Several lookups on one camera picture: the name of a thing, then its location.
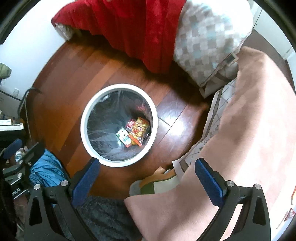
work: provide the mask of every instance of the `trash can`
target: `trash can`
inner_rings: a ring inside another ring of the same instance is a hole
[[[116,133],[131,119],[141,117],[150,124],[142,146],[126,147]],[[140,160],[152,147],[158,128],[156,107],[142,89],[116,84],[100,90],[86,105],[80,125],[83,145],[101,164],[125,167]]]

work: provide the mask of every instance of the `blue gripper pad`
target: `blue gripper pad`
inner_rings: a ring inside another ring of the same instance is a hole
[[[2,158],[11,158],[20,148],[22,148],[22,141],[20,139],[16,139],[4,150]]]
[[[72,205],[74,208],[83,204],[84,200],[87,198],[89,190],[99,174],[99,171],[100,162],[98,159],[94,159],[72,191]]]
[[[224,204],[222,188],[202,163],[201,159],[199,158],[195,162],[195,174],[199,178],[213,205],[222,207]]]

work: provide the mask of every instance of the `white cabinet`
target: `white cabinet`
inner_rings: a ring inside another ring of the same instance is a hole
[[[254,29],[276,49],[284,60],[293,52],[283,31],[264,10],[261,11]]]

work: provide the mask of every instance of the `pink blanket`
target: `pink blanket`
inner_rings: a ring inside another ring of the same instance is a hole
[[[239,57],[236,92],[224,110],[219,132],[200,157],[225,180],[239,186],[261,184],[271,210],[296,161],[296,97],[266,54],[243,47]],[[132,196],[125,204],[147,241],[195,241],[218,209],[195,175],[194,165],[175,189]]]

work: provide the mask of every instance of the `blue cloth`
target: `blue cloth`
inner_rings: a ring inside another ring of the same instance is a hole
[[[3,159],[11,158],[22,147],[22,140],[16,139],[3,152]]]
[[[73,189],[72,205],[74,208],[84,203],[91,186],[98,177],[99,171],[100,162],[98,159],[94,159],[88,170]]]
[[[59,160],[47,149],[40,159],[30,169],[30,181],[44,187],[58,186],[68,176]]]
[[[213,205],[222,207],[224,204],[223,191],[199,158],[195,162],[195,174],[207,192]]]

